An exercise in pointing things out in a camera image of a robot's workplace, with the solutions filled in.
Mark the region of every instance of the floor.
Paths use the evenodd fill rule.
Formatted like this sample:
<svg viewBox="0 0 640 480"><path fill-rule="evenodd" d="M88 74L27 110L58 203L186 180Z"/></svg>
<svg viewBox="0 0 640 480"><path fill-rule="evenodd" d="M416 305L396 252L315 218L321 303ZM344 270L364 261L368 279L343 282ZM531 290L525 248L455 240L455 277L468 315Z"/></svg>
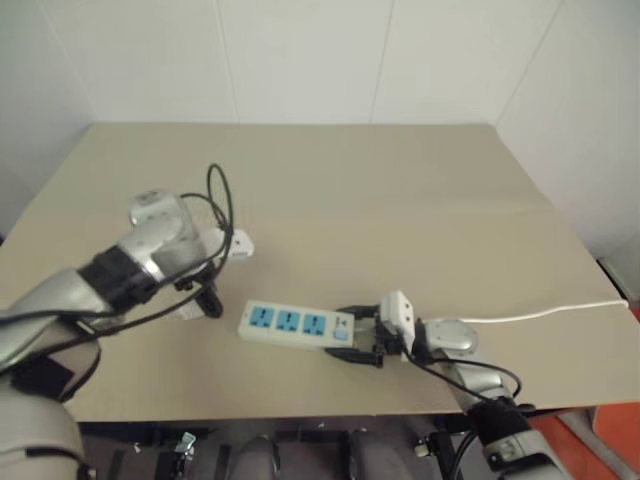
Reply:
<svg viewBox="0 0 640 480"><path fill-rule="evenodd" d="M344 480L345 468L341 462L340 442L344 432L365 428L383 436L403 457L416 480L439 480L439 468L435 458L418 458L413 452L419 437L434 430L427 416L337 417L303 419L227 420L210 422L163 423L161 431L172 429L176 438L184 430L200 435L195 444L195 457L189 471L189 480L224 480L228 467L242 446L260 434L268 434L278 440L281 456L282 480ZM106 480L160 480L157 467L166 460L175 446L171 438L154 434L151 441L136 445L120 437L120 440L101 436L114 436L114 432L102 425L85 426L83 434L87 461L98 470L98 478ZM454 445L459 442L454 438ZM467 479L493 480L480 450L469 451L463 464Z"/></svg>

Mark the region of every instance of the power strip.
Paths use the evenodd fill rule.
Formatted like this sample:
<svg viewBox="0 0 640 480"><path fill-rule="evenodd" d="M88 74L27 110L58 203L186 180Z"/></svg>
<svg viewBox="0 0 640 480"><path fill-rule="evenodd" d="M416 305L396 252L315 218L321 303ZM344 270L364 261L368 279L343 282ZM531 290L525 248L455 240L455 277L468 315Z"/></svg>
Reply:
<svg viewBox="0 0 640 480"><path fill-rule="evenodd" d="M250 300L238 334L244 340L287 347L352 347L354 323L348 313Z"/></svg>

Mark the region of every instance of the beige tabletop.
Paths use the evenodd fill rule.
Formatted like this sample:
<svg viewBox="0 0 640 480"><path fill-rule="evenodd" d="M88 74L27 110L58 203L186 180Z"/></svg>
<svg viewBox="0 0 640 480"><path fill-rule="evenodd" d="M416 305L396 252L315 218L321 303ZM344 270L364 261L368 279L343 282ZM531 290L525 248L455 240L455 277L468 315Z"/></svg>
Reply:
<svg viewBox="0 0 640 480"><path fill-rule="evenodd" d="M219 279L224 317L172 315L103 340L68 403L78 420L457 410L445 385L397 358L377 370L242 341L249 299L332 309L401 289L432 318L618 298L491 127L96 124L0 249L0 305L114 244L134 194L203 190L212 161L256 245ZM180 295L166 289L129 318ZM522 401L640 398L639 329L622 306L477 330L487 359L524 379Z"/></svg>

